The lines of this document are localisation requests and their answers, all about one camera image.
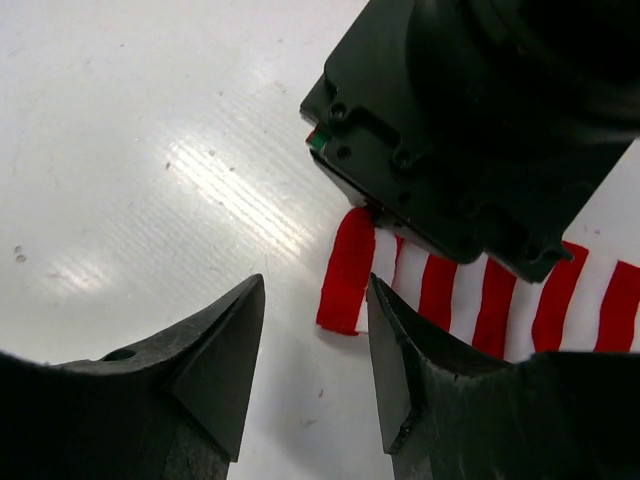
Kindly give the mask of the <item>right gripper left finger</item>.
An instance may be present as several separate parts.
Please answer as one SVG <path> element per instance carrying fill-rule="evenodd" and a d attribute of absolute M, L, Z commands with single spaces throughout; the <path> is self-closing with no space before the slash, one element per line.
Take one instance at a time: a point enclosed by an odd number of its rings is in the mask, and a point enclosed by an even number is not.
<path fill-rule="evenodd" d="M 1 358 L 5 479 L 223 479 L 238 459 L 264 320 L 253 275 L 98 360 Z"/>

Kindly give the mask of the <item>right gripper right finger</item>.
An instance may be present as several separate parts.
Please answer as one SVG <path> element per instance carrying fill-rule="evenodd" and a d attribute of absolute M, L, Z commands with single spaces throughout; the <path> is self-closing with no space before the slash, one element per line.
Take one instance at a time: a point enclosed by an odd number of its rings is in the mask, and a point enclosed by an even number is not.
<path fill-rule="evenodd" d="M 639 358 L 486 355 L 419 316 L 387 284 L 367 291 L 384 451 L 398 479 L 635 479 Z"/>

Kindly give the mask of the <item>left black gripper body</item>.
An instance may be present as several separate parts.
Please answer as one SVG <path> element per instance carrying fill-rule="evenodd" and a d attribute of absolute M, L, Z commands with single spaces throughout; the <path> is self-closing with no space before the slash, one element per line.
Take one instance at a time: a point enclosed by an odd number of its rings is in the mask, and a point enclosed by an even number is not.
<path fill-rule="evenodd" d="M 639 136 L 639 5 L 371 1 L 300 112 L 317 165 L 381 225 L 540 282 Z"/>

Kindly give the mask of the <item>red white striped sock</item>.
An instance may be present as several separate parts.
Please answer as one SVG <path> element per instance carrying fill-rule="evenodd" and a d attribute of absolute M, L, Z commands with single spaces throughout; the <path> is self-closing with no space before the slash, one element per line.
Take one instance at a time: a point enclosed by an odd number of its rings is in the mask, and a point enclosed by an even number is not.
<path fill-rule="evenodd" d="M 422 317 L 498 359 L 638 352 L 638 267 L 573 243 L 567 248 L 571 260 L 529 283 L 487 255 L 459 265 L 430 254 L 354 208 L 336 232 L 316 323 L 343 335 L 367 333 L 366 290 L 376 275 Z"/>

